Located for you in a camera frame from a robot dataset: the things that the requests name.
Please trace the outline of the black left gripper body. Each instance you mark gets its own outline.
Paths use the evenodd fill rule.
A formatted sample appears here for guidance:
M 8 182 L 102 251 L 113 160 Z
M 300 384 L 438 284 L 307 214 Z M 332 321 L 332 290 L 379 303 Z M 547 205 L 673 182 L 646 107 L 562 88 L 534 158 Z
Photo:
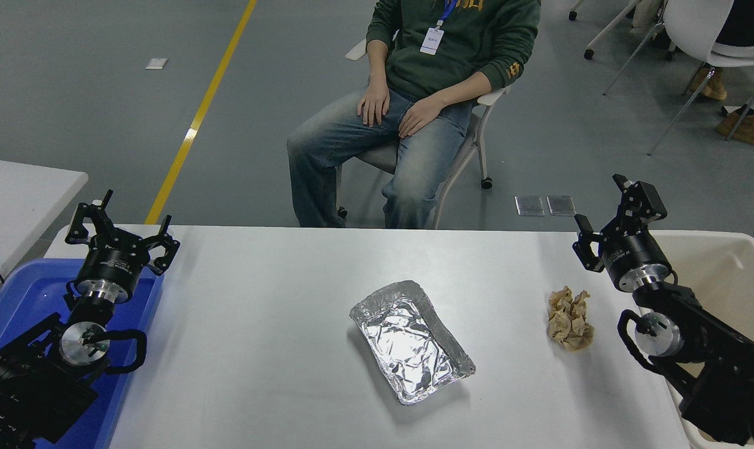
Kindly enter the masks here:
M 120 249 L 95 243 L 88 243 L 87 247 L 89 252 L 75 279 L 78 292 L 87 294 L 102 283 L 110 283 L 122 293 L 134 293 L 140 273 L 150 261 L 143 248 Z

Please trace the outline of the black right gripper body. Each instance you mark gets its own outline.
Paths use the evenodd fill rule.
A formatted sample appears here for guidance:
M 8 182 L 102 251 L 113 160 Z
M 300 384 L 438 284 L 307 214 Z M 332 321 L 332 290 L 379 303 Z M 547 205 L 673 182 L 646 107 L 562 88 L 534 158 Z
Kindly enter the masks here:
M 648 232 L 608 236 L 601 243 L 601 259 L 617 289 L 637 289 L 672 274 L 670 262 Z

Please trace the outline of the person's right hand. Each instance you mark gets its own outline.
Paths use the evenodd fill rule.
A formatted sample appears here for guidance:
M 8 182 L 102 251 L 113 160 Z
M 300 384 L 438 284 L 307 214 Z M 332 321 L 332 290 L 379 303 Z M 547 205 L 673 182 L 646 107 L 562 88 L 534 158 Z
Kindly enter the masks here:
M 359 100 L 357 116 L 368 127 L 381 125 L 389 110 L 389 89 L 384 85 L 369 85 Z

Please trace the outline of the person's left hand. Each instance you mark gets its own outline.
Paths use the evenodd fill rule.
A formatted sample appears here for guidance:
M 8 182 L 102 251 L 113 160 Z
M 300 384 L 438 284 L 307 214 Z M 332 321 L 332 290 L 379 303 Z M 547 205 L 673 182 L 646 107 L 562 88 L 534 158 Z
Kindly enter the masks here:
M 432 123 L 445 106 L 433 97 L 415 102 L 405 113 L 399 124 L 399 137 L 405 139 Z

